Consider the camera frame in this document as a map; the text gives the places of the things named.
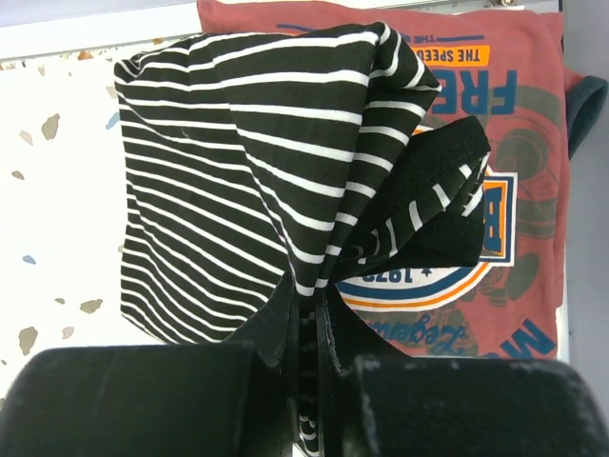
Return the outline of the black white striped tank top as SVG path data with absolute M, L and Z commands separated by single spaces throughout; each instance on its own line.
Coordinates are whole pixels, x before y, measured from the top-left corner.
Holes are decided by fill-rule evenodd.
M 297 442 L 321 454 L 316 306 L 338 282 L 476 265 L 490 146 L 419 125 L 441 84 L 384 23 L 208 33 L 116 62 L 127 225 L 120 311 L 169 344 L 299 309 Z

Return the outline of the red tank top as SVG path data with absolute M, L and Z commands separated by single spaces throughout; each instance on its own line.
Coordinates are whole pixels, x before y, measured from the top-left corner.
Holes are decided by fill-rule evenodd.
M 492 153 L 486 228 L 473 268 L 403 268 L 339 284 L 344 301 L 411 355 L 561 357 L 569 160 L 596 123 L 607 82 L 569 70 L 557 12 L 364 10 L 321 1 L 198 5 L 206 32 L 298 34 L 381 21 L 433 71 L 442 92 L 422 123 L 467 115 Z

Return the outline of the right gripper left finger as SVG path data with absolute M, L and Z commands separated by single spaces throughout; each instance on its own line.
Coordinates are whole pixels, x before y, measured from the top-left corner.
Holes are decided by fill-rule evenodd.
M 241 456 L 290 456 L 298 434 L 299 298 L 285 274 L 269 300 L 228 341 L 251 351 Z

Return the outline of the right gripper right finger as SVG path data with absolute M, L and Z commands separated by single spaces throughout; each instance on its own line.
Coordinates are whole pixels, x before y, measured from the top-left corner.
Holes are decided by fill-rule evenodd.
M 377 424 L 357 361 L 409 357 L 326 288 L 316 303 L 318 436 L 323 456 L 378 456 Z

